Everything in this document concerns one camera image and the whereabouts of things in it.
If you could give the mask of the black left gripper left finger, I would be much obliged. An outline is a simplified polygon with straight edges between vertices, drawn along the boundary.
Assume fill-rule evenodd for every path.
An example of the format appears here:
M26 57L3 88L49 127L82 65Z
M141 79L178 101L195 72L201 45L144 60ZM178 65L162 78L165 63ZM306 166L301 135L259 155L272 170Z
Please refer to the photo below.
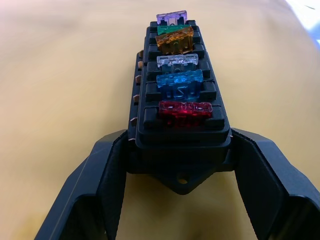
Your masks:
M114 240L125 193L127 130L99 139L69 175L37 240Z

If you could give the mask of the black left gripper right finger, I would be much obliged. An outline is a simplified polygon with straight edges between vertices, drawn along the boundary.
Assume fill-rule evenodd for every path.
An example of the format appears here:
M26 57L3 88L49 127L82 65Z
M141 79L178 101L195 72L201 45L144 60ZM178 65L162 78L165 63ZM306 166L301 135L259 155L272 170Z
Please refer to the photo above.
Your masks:
M235 176L259 240L318 240L320 192L270 139L234 128Z

